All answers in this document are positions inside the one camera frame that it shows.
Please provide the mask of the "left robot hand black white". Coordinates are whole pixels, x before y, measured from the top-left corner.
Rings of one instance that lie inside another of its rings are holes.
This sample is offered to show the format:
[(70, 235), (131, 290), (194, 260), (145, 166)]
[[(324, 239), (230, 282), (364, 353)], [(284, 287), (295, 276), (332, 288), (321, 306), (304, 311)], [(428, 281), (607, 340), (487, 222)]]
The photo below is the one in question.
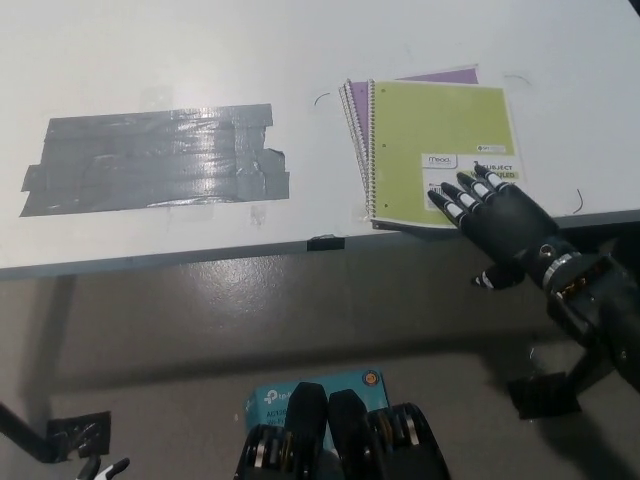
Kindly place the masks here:
[(106, 467), (101, 466), (101, 457), (92, 455), (76, 475), (76, 480), (112, 480), (116, 475), (124, 472), (130, 465), (130, 459), (125, 457)]

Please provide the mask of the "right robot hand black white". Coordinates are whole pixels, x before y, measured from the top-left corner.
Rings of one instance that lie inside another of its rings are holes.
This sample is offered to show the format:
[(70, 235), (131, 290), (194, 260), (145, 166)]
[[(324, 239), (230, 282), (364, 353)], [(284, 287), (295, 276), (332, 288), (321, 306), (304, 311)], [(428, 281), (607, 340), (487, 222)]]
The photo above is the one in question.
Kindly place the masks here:
[(428, 198), (493, 265), (471, 279), (488, 290), (504, 290), (530, 278), (542, 288), (552, 266), (580, 255), (559, 226), (517, 185), (477, 164), (475, 174), (456, 175), (457, 185), (441, 184)]

